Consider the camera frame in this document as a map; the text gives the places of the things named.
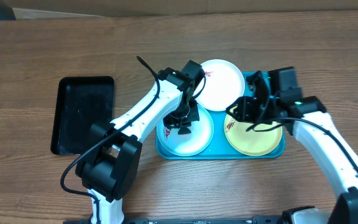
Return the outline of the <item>light blue plate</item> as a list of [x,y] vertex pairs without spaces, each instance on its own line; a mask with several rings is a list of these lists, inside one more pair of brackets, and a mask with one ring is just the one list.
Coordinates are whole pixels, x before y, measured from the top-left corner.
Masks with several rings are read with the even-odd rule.
[[165,152],[176,156],[194,156],[201,153],[210,144],[214,124],[209,112],[201,106],[198,106],[199,121],[191,123],[190,134],[179,135],[179,129],[168,129],[161,121],[157,125],[156,144],[162,146]]

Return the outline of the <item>pink green sponge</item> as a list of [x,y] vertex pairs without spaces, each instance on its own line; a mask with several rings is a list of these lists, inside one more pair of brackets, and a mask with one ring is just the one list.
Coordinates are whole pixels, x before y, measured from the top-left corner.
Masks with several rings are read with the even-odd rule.
[[186,134],[191,134],[191,130],[186,126],[181,126],[178,130],[178,135],[186,135]]

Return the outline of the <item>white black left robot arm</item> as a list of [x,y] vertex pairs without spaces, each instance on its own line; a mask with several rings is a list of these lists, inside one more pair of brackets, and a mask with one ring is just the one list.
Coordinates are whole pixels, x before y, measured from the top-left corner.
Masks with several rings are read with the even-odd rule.
[[192,60],[180,71],[153,72],[155,83],[132,109],[111,124],[91,127],[95,145],[78,161],[75,173],[93,203],[90,223],[122,223],[122,201],[137,175],[142,144],[163,122],[189,133],[198,120],[194,91],[203,82],[202,66]]

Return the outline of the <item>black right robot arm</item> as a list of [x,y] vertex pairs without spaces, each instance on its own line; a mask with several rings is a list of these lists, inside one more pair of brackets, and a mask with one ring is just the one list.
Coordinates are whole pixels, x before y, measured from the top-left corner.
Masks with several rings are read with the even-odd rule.
[[276,123],[302,143],[328,179],[336,197],[331,212],[314,206],[282,212],[278,223],[358,223],[358,156],[336,129],[316,96],[304,97],[294,67],[261,71],[246,77],[252,96],[241,96],[226,108],[238,122]]

